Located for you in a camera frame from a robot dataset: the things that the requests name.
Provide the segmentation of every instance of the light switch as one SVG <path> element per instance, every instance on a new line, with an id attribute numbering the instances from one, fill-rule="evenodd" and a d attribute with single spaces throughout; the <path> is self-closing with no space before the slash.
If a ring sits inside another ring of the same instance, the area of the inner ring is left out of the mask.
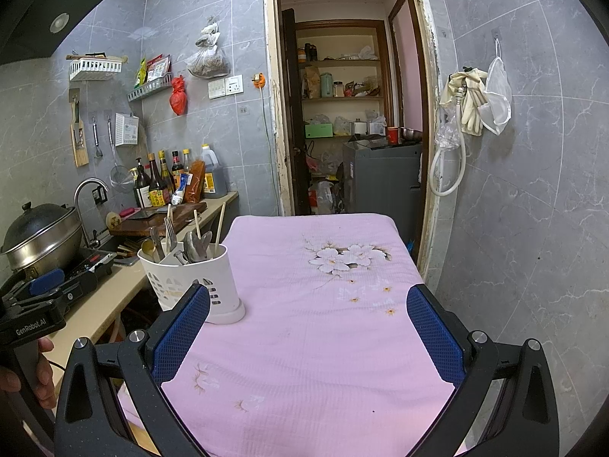
<path id="1" fill-rule="evenodd" d="M 234 75 L 232 77 L 227 77 L 224 79 L 224 88 L 226 91 L 226 95 L 229 94 L 237 94 L 243 92 L 243 76 L 242 75 Z"/>
<path id="2" fill-rule="evenodd" d="M 209 89 L 209 99 L 220 98 L 226 96 L 226 89 L 224 86 L 224 79 L 217 81 L 211 81 L 207 84 Z"/>

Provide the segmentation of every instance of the human hand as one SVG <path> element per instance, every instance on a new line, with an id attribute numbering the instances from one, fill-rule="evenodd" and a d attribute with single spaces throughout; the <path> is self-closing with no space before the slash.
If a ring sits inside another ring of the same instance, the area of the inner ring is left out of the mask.
<path id="1" fill-rule="evenodd" d="M 44 337 L 38 339 L 38 351 L 40 354 L 38 356 L 38 366 L 36 366 L 36 376 L 39 383 L 34 389 L 34 393 L 43 409 L 53 409 L 57 405 L 55 385 L 53 383 L 53 369 L 42 354 L 43 352 L 50 352 L 53 350 L 53 347 L 54 345 L 50 338 Z M 5 392 L 18 392 L 21 390 L 19 377 L 4 366 L 0 366 L 0 389 Z"/>

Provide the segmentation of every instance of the doorway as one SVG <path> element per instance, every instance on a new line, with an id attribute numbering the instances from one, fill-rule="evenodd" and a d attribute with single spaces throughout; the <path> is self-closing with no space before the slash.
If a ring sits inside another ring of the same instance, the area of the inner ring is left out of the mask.
<path id="1" fill-rule="evenodd" d="M 273 61 L 276 44 L 281 70 L 273 93 L 282 106 L 276 123 L 284 213 L 388 214 L 416 260 L 430 126 L 414 0 L 273 2 L 278 39 L 269 26 L 269 51 Z M 390 127 L 413 132 L 383 151 Z M 373 161 L 360 161 L 369 154 Z"/>

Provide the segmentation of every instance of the beige countertop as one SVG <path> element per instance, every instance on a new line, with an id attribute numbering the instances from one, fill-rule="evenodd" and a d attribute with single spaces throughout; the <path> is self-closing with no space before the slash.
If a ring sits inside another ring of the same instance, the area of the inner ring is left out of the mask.
<path id="1" fill-rule="evenodd" d="M 224 203 L 237 199 L 237 192 L 229 192 L 219 199 L 206 199 L 207 209 L 200 215 L 200 225 L 205 225 L 215 218 Z M 194 223 L 187 225 L 178 233 L 182 240 Z M 106 329 L 114 322 L 119 314 L 134 296 L 142 289 L 148 279 L 145 276 L 141 262 L 125 267 L 115 265 L 112 274 L 105 278 L 102 284 L 89 296 L 78 302 L 66 314 L 66 326 L 49 335 L 55 348 L 45 354 L 47 359 L 66 366 L 72 345 L 78 337 L 88 337 L 93 342 L 99 340 Z M 63 371 L 53 366 L 53 381 L 59 391 Z"/>

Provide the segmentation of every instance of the stainless steel faucet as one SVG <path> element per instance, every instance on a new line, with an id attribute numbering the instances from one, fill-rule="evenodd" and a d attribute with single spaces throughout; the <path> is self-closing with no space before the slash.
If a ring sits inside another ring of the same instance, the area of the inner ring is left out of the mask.
<path id="1" fill-rule="evenodd" d="M 78 213 L 78 217 L 80 218 L 80 223 L 82 224 L 82 236 L 84 238 L 84 246 L 89 247 L 91 242 L 89 241 L 89 236 L 87 235 L 86 228 L 84 227 L 84 221 L 82 219 L 82 213 L 80 212 L 80 206 L 78 205 L 78 195 L 84 186 L 87 184 L 97 184 L 98 186 L 102 186 L 106 193 L 109 191 L 108 186 L 103 180 L 100 180 L 95 177 L 85 178 L 78 187 L 76 187 L 76 191 L 74 192 L 74 207 L 76 208 L 76 212 Z"/>

